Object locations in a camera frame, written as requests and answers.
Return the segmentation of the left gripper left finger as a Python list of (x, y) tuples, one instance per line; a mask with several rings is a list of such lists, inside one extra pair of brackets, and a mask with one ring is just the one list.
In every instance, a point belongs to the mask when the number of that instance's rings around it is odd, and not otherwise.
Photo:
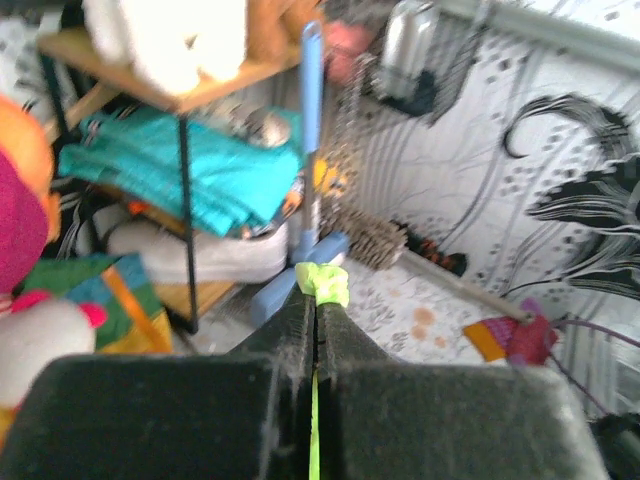
[(224, 355), (84, 355), (36, 379), (1, 453), (5, 479), (305, 479), (315, 302)]

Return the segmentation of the green plastic trash bag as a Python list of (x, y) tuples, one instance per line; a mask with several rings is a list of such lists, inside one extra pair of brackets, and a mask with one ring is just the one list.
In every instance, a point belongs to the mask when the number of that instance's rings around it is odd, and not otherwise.
[[(315, 297), (316, 305), (335, 303), (344, 308), (349, 304), (348, 273), (337, 264), (301, 262), (295, 266), (296, 280), (301, 292)], [(320, 480), (318, 361), (314, 361), (311, 396), (311, 433), (309, 452), (309, 480)]]

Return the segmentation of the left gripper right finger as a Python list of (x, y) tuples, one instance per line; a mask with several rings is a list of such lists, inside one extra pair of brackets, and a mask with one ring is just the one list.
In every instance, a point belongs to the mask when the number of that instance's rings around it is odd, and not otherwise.
[(392, 358), (337, 304), (316, 311), (325, 479), (603, 479), (584, 414), (542, 367)]

